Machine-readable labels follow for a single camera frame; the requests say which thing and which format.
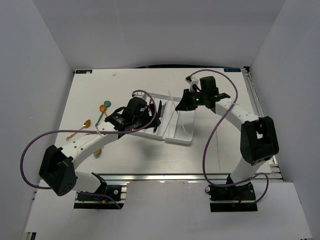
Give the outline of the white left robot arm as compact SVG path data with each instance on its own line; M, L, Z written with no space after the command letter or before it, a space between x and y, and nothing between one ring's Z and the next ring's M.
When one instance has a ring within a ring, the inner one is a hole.
M77 171L80 164L129 131L156 128L160 123L154 101L147 103L140 97L133 97L126 107L120 107L108 115L92 134L85 134L61 147L49 146L44 153L39 175L58 196L75 190L88 192L99 200L106 193L105 180L94 172Z

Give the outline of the teal plastic spoon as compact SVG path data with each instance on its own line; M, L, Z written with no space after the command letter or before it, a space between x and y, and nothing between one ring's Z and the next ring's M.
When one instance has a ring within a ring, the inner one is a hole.
M102 105L100 105L99 107L99 111L100 111L100 116L97 120L97 122L95 123L95 127L97 127L100 123L100 121L102 120L102 117L107 117L107 110L108 108L112 105L112 103L109 100L104 101L104 103Z

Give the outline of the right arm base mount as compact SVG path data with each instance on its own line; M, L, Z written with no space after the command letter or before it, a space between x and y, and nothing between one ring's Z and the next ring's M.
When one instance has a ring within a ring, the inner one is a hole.
M258 210L253 184L242 182L236 185L230 176L226 184L216 184L206 178L208 186L205 193L209 195L212 213L256 212Z

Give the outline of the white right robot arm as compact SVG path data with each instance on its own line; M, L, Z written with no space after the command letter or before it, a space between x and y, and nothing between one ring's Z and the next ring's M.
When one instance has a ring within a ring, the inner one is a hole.
M205 106L221 117L218 125L227 120L240 131L240 161L224 185L209 183L214 187L225 187L226 195L236 200L243 195L243 186L258 174L258 169L279 152L274 121L269 116L260 117L248 112L237 104L236 99L220 93L213 76L200 80L187 76L186 81L189 88L184 89L176 111L194 111L199 106Z

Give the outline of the white chopstick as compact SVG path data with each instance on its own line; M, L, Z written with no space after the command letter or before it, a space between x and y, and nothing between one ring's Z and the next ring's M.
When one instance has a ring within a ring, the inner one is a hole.
M169 95L169 97L171 98L172 104L173 104L173 106L174 106L174 111L175 111L176 114L177 114L177 119L178 119L178 121L180 121L183 131L184 131L185 133L187 133L187 131L186 131L186 129L185 129L185 126L184 126L184 124L183 124L183 121L182 121L182 119L181 119L181 115L180 115L180 113L176 110L176 106L177 106L177 105L176 105L176 103L175 103L175 101L174 101L174 98L173 98L173 96L172 96L172 94L171 94L171 92L170 92L169 90L168 90L168 95Z

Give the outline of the orange plastic spoon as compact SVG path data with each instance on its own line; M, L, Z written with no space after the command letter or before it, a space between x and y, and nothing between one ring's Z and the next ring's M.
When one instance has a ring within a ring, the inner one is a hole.
M108 107L107 106L102 104L102 105L100 105L99 110L100 110L101 113L103 113L105 115L105 117L108 116L108 114L107 114Z

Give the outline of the gold metal spoon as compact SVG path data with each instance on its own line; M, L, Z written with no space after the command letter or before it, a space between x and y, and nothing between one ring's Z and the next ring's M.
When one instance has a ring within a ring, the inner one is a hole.
M78 129L78 131L82 131L82 130L84 130L84 129L87 129L87 128L89 128L90 126L91 126L91 120L88 119L88 120L86 120L86 121L84 122L83 126L82 126L80 129ZM72 133L71 135L69 135L65 140L66 140L66 141L71 140L77 133L78 133L77 131L76 131L76 132L73 132L73 133Z

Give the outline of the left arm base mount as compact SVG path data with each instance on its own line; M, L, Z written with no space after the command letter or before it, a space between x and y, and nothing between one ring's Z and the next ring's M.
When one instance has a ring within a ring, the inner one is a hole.
M78 175L73 189L76 191L74 209L120 210L125 203L125 186L108 182L96 173Z

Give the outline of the black knife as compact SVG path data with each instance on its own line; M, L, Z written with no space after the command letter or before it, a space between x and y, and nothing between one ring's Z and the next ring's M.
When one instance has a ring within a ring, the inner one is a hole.
M162 101L159 101L159 105L158 105L158 110L157 110L157 114L156 114L156 118L154 120L154 128L153 128L153 133L156 133L157 128L159 127L159 125L161 124L161 112L162 112Z

